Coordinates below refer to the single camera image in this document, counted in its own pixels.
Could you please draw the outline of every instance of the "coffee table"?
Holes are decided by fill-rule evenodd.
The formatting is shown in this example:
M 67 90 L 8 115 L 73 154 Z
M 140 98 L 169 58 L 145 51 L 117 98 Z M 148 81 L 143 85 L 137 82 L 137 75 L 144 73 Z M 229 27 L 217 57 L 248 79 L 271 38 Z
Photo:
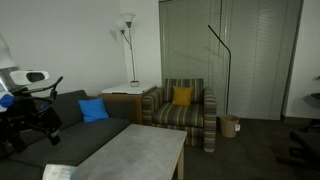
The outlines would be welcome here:
M 186 135 L 132 124 L 81 163 L 74 179 L 171 180 L 176 168 L 183 179 Z

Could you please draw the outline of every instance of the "armchair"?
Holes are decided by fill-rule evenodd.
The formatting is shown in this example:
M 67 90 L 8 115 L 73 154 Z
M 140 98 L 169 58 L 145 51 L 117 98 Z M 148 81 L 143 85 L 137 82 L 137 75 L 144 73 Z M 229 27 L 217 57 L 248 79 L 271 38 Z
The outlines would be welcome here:
M 173 86 L 192 87 L 189 106 L 172 105 Z M 162 87 L 142 98 L 144 125 L 187 131 L 186 145 L 213 152 L 216 134 L 216 99 L 203 79 L 165 79 Z

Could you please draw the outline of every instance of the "yellow pillow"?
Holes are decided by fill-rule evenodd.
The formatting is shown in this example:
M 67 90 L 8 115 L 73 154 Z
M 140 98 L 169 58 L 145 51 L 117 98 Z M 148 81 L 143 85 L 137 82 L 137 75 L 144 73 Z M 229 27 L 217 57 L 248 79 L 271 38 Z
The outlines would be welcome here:
M 184 88 L 173 86 L 173 105 L 189 106 L 193 88 Z

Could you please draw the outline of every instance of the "side table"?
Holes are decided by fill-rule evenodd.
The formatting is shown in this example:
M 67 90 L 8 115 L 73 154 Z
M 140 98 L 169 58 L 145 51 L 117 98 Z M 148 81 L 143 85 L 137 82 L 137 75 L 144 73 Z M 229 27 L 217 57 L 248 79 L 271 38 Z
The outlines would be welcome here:
M 136 119 L 134 123 L 143 124 L 141 100 L 145 95 L 149 94 L 151 91 L 154 91 L 156 88 L 157 86 L 155 84 L 141 84 L 138 87 L 131 87 L 129 84 L 123 84 L 102 90 L 102 93 L 99 94 L 99 97 L 102 97 L 106 100 L 132 99 L 135 102 L 136 109 Z

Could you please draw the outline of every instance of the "trash can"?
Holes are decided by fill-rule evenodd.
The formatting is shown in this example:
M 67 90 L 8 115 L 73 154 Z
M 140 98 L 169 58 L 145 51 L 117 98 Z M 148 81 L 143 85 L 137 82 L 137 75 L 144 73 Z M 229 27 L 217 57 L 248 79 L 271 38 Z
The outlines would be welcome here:
M 239 123 L 239 118 L 234 115 L 219 116 L 221 134 L 228 138 L 236 136 L 236 125 Z

